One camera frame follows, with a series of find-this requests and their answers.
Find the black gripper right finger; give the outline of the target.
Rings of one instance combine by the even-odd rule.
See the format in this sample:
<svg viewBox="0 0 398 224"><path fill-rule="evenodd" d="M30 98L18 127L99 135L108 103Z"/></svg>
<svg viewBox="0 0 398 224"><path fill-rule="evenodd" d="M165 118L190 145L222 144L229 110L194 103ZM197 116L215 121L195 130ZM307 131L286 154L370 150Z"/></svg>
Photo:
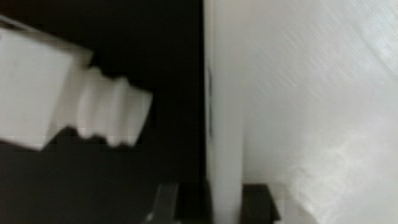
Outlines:
<svg viewBox="0 0 398 224"><path fill-rule="evenodd" d="M245 185L240 224L274 224L279 220L281 215L268 186L263 184Z"/></svg>

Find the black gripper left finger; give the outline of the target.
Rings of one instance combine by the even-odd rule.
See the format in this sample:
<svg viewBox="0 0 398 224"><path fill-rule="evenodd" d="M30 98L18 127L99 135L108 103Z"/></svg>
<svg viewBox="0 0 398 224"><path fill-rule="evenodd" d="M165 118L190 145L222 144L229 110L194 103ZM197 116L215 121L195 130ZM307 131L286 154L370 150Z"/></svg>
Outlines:
<svg viewBox="0 0 398 224"><path fill-rule="evenodd" d="M163 183L158 186L153 211L144 224L179 224L176 220L178 190L176 183Z"/></svg>

